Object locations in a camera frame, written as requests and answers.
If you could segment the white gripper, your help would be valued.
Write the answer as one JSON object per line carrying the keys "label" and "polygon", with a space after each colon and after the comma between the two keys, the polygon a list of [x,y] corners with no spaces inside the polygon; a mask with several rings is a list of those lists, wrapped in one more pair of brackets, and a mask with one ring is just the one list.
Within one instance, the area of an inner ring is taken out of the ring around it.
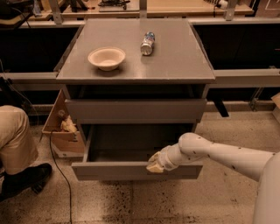
{"label": "white gripper", "polygon": [[177,169],[186,161],[186,155],[181,151],[179,145],[169,145],[161,151],[156,152],[148,160],[146,169],[152,173],[162,173]]}

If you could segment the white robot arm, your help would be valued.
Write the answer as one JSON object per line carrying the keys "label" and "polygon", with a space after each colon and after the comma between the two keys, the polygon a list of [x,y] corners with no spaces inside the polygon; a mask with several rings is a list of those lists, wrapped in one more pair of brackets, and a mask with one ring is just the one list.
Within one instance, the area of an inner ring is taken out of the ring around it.
{"label": "white robot arm", "polygon": [[210,158],[258,183],[253,224],[280,224],[280,153],[214,143],[185,133],[148,160],[153,173],[172,171],[198,158]]}

